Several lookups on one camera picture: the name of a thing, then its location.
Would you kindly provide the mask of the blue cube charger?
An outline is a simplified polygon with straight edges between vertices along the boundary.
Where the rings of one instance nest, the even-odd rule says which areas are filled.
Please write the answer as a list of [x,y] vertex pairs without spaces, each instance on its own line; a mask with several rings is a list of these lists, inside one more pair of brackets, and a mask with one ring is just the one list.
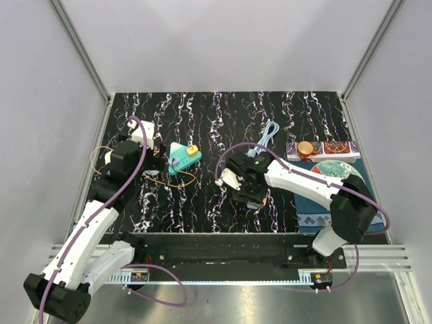
[[172,167],[173,169],[179,169],[179,164],[180,164],[180,158],[179,158],[179,157],[174,157],[174,158],[171,160],[171,167]]

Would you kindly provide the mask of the teal triangular power strip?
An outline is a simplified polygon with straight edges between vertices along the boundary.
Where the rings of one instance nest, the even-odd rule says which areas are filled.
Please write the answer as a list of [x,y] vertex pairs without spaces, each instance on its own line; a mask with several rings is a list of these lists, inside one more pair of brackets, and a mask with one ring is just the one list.
[[[187,169],[188,167],[190,167],[191,165],[197,163],[198,161],[200,161],[202,159],[202,153],[199,151],[198,155],[193,157],[193,158],[189,158],[187,156],[186,153],[186,149],[189,146],[177,143],[177,142],[172,142],[170,144],[169,147],[169,157],[168,157],[168,172],[171,176],[176,175],[177,173],[179,173],[180,171],[183,171],[185,169]],[[171,160],[174,157],[179,157],[180,158],[180,164],[179,164],[179,169],[173,169],[171,167]]]

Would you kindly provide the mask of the yellow cube charger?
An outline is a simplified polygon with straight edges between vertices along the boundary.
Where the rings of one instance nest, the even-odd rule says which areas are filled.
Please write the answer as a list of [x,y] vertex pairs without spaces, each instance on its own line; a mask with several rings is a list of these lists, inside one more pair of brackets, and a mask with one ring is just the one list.
[[186,149],[186,153],[187,153],[187,156],[189,157],[189,158],[193,158],[193,157],[195,157],[195,156],[197,156],[198,155],[198,153],[199,153],[199,149],[198,149],[198,147],[196,146],[196,145],[190,145],[187,149]]

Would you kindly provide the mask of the white cube charger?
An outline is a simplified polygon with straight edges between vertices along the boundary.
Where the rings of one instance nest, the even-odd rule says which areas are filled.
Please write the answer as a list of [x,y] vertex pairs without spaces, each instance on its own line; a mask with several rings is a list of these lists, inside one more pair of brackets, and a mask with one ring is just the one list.
[[111,162],[111,151],[105,153],[105,156],[104,156],[105,165],[108,165],[110,162]]

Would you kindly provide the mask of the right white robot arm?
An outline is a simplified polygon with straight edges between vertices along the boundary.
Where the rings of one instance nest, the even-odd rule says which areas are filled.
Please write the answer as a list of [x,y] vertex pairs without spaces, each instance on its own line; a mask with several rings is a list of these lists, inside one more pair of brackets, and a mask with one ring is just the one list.
[[376,202],[362,178],[330,177],[297,167],[264,153],[258,157],[234,155],[220,175],[234,190],[234,200],[262,209],[270,188],[303,196],[326,208],[331,223],[316,234],[306,259],[313,267],[328,263],[331,254],[345,244],[360,244],[377,214]]

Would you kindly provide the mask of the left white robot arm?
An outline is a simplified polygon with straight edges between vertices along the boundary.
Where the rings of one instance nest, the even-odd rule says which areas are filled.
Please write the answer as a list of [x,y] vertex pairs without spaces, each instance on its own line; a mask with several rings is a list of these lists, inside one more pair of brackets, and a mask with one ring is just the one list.
[[82,216],[57,256],[42,273],[31,273],[24,290],[39,315],[77,323],[92,296],[121,267],[139,267],[146,258],[145,241],[120,234],[98,259],[90,257],[111,224],[135,197],[133,180],[145,171],[163,171],[162,157],[151,144],[118,142],[101,175],[90,187]]

